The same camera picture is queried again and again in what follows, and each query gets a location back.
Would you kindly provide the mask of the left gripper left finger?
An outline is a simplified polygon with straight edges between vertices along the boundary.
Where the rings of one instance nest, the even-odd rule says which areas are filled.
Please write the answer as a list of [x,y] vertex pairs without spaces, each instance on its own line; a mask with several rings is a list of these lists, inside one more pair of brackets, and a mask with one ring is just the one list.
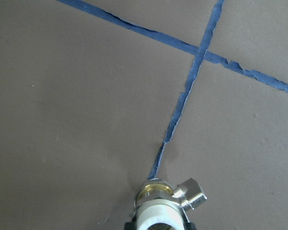
[[132,220],[129,222],[125,222],[124,230],[137,230],[136,217],[132,218]]

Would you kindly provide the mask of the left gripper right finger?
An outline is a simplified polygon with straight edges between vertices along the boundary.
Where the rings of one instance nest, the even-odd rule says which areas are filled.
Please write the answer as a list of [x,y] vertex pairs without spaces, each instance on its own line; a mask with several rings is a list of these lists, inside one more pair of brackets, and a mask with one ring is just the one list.
[[190,222],[188,218],[185,218],[184,229],[185,230],[196,230],[196,226],[193,222]]

